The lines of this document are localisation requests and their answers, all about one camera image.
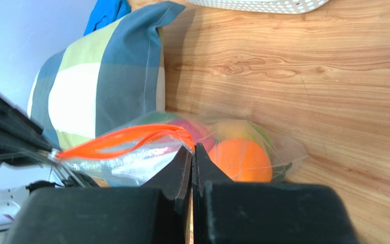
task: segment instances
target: transparent plastic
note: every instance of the transparent plastic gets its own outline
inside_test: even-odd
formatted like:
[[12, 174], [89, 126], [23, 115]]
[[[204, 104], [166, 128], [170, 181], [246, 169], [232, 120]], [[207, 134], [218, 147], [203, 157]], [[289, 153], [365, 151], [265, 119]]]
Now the transparent plastic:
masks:
[[163, 169], [181, 146], [193, 152], [197, 143], [235, 181], [282, 182], [308, 157], [294, 139], [247, 120], [159, 111], [56, 157], [100, 186], [139, 186]]

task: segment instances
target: wood grain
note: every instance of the wood grain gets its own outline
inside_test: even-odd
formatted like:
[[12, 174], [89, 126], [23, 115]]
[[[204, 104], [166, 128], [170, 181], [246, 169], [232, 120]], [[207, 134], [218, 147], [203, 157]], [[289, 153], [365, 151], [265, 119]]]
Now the wood grain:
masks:
[[296, 138], [311, 157], [290, 181], [334, 188], [363, 243], [390, 243], [390, 0], [302, 15], [177, 2], [187, 8], [165, 28], [167, 109]]

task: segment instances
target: green fruit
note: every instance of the green fruit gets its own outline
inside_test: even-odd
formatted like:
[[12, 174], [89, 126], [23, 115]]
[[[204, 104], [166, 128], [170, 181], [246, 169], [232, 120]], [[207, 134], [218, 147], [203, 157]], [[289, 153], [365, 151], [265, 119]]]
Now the green fruit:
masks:
[[273, 177], [271, 183], [284, 182], [289, 170], [293, 167], [293, 163], [278, 165], [273, 167]]
[[255, 124], [255, 123], [252, 123], [250, 122], [250, 125], [252, 126], [252, 128], [258, 132], [258, 134], [260, 134], [263, 139], [264, 139], [264, 147], [266, 148], [266, 152], [267, 154], [271, 154], [272, 153], [272, 146], [273, 146], [273, 142], [272, 142], [272, 139], [270, 139], [270, 136], [267, 134], [267, 132], [264, 130], [263, 127]]

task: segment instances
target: black plastic part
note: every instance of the black plastic part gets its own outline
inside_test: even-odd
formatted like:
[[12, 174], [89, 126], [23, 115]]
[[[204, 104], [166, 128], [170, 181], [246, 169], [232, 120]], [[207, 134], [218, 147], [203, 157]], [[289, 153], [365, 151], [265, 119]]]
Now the black plastic part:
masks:
[[204, 184], [209, 180], [233, 181], [210, 160], [202, 144], [196, 145], [195, 152], [196, 156], [192, 160], [193, 240], [195, 243], [206, 243], [207, 209], [202, 202]]
[[5, 244], [184, 243], [174, 203], [155, 188], [42, 188]]
[[[0, 97], [0, 155], [19, 153], [23, 151], [51, 151], [53, 148], [42, 137], [42, 129], [29, 120], [19, 110]], [[18, 166], [21, 162], [31, 164], [28, 159], [6, 160], [8, 164]]]
[[156, 187], [166, 198], [174, 201], [174, 213], [183, 233], [190, 229], [190, 187], [192, 181], [192, 154], [181, 147], [174, 159], [141, 187]]
[[141, 187], [36, 190], [5, 243], [185, 243], [191, 186], [195, 244], [358, 243], [332, 189], [233, 182], [200, 144]]
[[55, 182], [49, 182], [49, 181], [45, 181], [45, 180], [38, 180], [38, 181], [35, 181], [33, 183], [31, 183], [30, 185], [26, 186], [25, 188], [27, 190], [31, 192], [37, 190], [37, 189], [40, 189], [40, 188], [44, 188], [44, 187], [52, 187], [52, 188], [55, 188], [55, 186], [57, 186], [58, 184], [55, 183]]
[[78, 172], [75, 172], [75, 171], [72, 171], [73, 174], [77, 177], [78, 180], [83, 180], [87, 185], [91, 186], [91, 187], [99, 187], [99, 185], [96, 183], [96, 181], [94, 181], [93, 178], [91, 178], [90, 176], [88, 175], [85, 175], [85, 174], [80, 174]]
[[0, 154], [0, 164], [2, 162], [12, 166], [25, 166], [34, 164], [55, 165], [55, 163], [49, 160], [47, 157], [30, 150]]
[[328, 187], [207, 182], [204, 192], [203, 243], [358, 243]]

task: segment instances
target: blue fabric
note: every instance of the blue fabric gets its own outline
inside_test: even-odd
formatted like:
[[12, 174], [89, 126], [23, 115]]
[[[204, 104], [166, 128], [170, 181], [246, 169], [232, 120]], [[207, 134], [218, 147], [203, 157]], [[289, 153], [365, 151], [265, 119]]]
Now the blue fabric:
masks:
[[107, 26], [130, 12], [131, 7], [127, 0], [97, 0], [88, 19], [84, 36]]
[[37, 89], [33, 91], [32, 96], [32, 104], [34, 106], [31, 106], [30, 116], [34, 121], [38, 121], [44, 127], [43, 135], [53, 145], [59, 145], [59, 141], [49, 113], [47, 112], [49, 106], [48, 101], [65, 51], [63, 50], [54, 54], [43, 64], [37, 75], [35, 86]]
[[156, 110], [161, 53], [157, 29], [171, 23], [184, 8], [173, 2], [147, 5], [115, 28], [97, 77], [96, 136]]

